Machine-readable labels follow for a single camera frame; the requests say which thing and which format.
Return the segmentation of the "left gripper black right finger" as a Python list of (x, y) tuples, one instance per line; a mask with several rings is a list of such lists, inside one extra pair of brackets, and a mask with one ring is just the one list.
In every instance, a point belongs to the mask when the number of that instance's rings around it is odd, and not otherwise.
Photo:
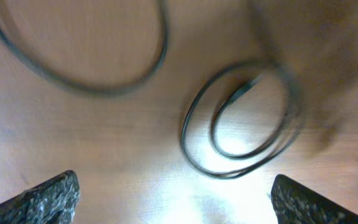
[(275, 177), (270, 195), (279, 223), (358, 223), (358, 214), (283, 174)]

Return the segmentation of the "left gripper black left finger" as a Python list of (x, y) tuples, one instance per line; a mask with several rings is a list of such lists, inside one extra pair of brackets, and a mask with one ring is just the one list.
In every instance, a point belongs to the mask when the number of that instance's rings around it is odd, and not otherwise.
[(77, 175), (66, 170), (0, 203), (0, 223), (72, 223), (79, 199)]

